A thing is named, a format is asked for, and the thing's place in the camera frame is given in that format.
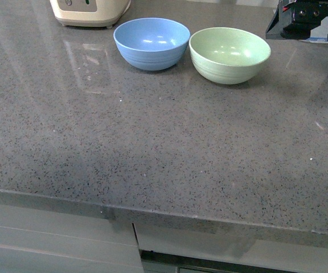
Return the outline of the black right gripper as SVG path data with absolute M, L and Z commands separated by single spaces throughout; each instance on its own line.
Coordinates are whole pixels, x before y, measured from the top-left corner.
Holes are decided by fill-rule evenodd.
M 328 17 L 328 1 L 278 1 L 265 37 L 273 40 L 306 40 Z

